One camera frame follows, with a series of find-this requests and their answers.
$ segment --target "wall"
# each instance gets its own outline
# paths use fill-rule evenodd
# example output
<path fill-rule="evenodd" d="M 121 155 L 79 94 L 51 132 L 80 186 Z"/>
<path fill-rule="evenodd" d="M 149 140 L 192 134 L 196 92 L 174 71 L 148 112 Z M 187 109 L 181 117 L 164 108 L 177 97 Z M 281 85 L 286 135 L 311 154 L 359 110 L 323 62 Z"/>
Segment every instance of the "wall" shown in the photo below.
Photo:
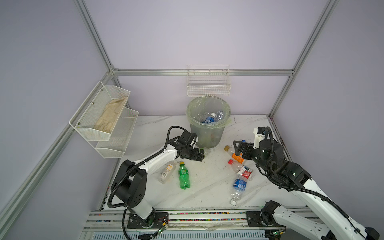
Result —
<path fill-rule="evenodd" d="M 384 234 L 384 3 L 341 0 L 274 120 L 293 161 Z"/>
<path fill-rule="evenodd" d="M 2 211 L 106 67 L 72 0 L 2 1 L 0 32 Z M 70 239 L 65 237 L 68 234 L 71 239 L 78 237 L 86 215 L 95 209 L 94 198 L 99 200 L 105 191 L 105 175 L 114 161 L 102 159 L 77 138 L 58 159 L 8 239 L 49 239 L 48 228 L 57 230 L 55 239 Z M 56 221 L 60 217 L 66 221 Z"/>
<path fill-rule="evenodd" d="M 292 69 L 326 2 L 86 0 L 111 62 L 129 69 Z M 140 115 L 185 114 L 191 100 L 183 76 L 119 80 Z M 223 99 L 234 114 L 267 114 L 286 80 L 232 76 L 231 94 Z"/>

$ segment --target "blue bottle label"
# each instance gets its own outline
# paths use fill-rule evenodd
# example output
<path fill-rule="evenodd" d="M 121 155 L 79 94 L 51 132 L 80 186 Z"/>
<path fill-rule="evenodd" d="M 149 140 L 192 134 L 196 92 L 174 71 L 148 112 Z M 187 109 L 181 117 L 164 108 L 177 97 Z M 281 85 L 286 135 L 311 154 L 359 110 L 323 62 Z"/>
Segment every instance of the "blue bottle label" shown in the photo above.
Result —
<path fill-rule="evenodd" d="M 215 122 L 215 119 L 213 117 L 207 117 L 207 119 L 204 121 L 204 123 L 211 123 Z"/>
<path fill-rule="evenodd" d="M 235 182 L 233 183 L 233 187 L 237 188 L 237 190 L 239 191 L 244 191 L 246 185 L 247 185 L 247 182 L 240 179 L 236 179 Z"/>

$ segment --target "bottle in trash can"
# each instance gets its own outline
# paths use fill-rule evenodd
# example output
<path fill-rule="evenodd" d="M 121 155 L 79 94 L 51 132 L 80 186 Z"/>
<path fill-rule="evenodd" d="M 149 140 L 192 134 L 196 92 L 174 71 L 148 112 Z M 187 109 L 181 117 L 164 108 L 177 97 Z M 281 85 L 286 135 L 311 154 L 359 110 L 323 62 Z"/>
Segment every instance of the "bottle in trash can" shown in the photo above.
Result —
<path fill-rule="evenodd" d="M 167 167 L 161 172 L 159 176 L 159 181 L 164 184 L 168 180 L 169 176 L 173 173 L 176 166 L 177 166 L 176 160 L 170 161 Z"/>
<path fill-rule="evenodd" d="M 232 159 L 228 161 L 228 164 L 232 166 L 233 171 L 235 171 L 237 175 L 245 177 L 248 181 L 252 180 L 252 169 L 238 162 L 234 162 Z"/>
<path fill-rule="evenodd" d="M 185 167 L 184 162 L 180 162 L 179 180 L 180 180 L 181 189 L 187 189 L 191 187 L 191 182 L 189 181 L 188 169 Z"/>
<path fill-rule="evenodd" d="M 238 161 L 239 163 L 243 163 L 244 159 L 242 158 L 242 153 L 240 153 L 240 156 L 236 156 L 235 152 L 230 149 L 230 146 L 226 145 L 224 147 L 224 151 L 226 151 L 229 156 L 231 156 L 234 160 Z"/>
<path fill-rule="evenodd" d="M 231 192 L 231 205 L 236 206 L 237 202 L 243 197 L 245 187 L 247 185 L 247 179 L 241 175 L 237 176 L 235 182 L 233 183 L 233 188 Z"/>
<path fill-rule="evenodd" d="M 211 122 L 215 122 L 215 117 L 216 117 L 216 114 L 211 113 L 211 115 L 205 119 L 204 123 L 208 124 Z"/>

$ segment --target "white marble table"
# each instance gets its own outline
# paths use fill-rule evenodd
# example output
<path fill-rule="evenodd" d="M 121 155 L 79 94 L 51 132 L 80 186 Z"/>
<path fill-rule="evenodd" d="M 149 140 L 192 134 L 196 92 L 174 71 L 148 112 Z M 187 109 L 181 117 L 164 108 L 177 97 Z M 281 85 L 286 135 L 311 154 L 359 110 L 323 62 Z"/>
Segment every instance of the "white marble table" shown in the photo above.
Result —
<path fill-rule="evenodd" d="M 236 207 L 230 205 L 230 191 L 236 178 L 228 164 L 230 156 L 223 150 L 225 145 L 233 145 L 234 140 L 253 142 L 255 127 L 270 124 L 266 115 L 232 115 L 232 122 L 225 127 L 221 141 L 212 154 L 202 162 L 188 159 L 184 161 L 189 170 L 191 188 L 180 189 L 177 169 L 166 184 L 160 183 L 157 174 L 148 177 L 145 198 L 157 210 L 205 210 L 205 209 L 259 209 L 266 201 L 274 200 L 286 207 L 302 207 L 305 204 L 293 194 L 270 183 L 262 176 L 251 160 L 245 165 L 254 169 L 254 178 L 247 183 L 243 199 Z M 160 149 L 165 142 L 168 128 L 177 125 L 190 131 L 186 116 L 139 116 L 133 130 L 128 148 L 121 162 L 129 159 L 135 161 Z M 176 137 L 182 130 L 171 131 Z M 114 197 L 113 204 L 121 201 Z"/>

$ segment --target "mesh shelf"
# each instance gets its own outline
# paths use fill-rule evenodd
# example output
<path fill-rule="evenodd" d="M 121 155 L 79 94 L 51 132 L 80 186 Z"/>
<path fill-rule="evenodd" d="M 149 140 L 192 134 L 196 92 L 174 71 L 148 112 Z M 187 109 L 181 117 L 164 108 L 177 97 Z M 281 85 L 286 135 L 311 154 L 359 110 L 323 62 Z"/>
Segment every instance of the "mesh shelf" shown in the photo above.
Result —
<path fill-rule="evenodd" d="M 229 65 L 188 65 L 187 96 L 229 96 Z"/>
<path fill-rule="evenodd" d="M 95 149 L 103 158 L 121 158 L 132 136 L 139 112 L 124 108 L 109 141 L 100 141 Z"/>
<path fill-rule="evenodd" d="M 80 117 L 74 129 L 80 133 L 80 135 L 87 141 L 108 141 L 115 130 L 116 124 L 112 127 L 111 133 L 103 132 L 93 129 L 99 117 L 102 115 L 105 106 L 112 99 L 119 99 L 127 97 L 124 105 L 126 105 L 129 97 L 129 91 L 116 87 L 116 86 L 104 86 L 99 90 L 96 97 L 92 100 L 92 103 L 88 106 L 87 110 Z"/>

